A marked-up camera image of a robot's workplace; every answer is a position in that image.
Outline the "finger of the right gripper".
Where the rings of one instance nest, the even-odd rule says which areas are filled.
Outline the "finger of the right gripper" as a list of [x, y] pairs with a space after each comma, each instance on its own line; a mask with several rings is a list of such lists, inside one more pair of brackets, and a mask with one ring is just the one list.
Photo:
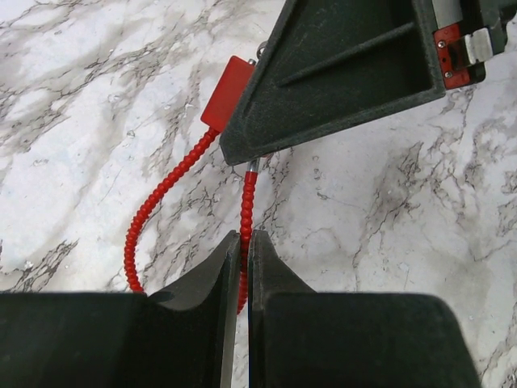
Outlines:
[[237, 165], [443, 97], [429, 1], [287, 1], [222, 133]]

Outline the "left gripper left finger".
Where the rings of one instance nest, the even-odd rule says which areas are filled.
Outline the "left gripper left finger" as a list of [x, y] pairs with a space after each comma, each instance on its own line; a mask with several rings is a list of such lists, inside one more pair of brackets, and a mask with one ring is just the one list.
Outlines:
[[151, 295], [3, 293], [4, 387], [228, 387], [238, 234]]

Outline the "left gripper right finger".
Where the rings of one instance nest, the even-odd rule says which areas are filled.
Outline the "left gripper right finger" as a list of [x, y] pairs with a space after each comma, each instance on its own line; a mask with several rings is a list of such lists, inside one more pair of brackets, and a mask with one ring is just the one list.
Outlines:
[[269, 235], [250, 242], [252, 387], [478, 387], [456, 316], [421, 293], [311, 289]]

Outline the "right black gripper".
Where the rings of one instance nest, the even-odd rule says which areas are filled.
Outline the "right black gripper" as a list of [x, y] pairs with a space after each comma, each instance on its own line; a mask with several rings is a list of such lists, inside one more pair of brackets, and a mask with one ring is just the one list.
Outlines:
[[485, 80], [485, 63], [503, 53], [516, 0], [433, 1], [433, 32], [445, 88]]

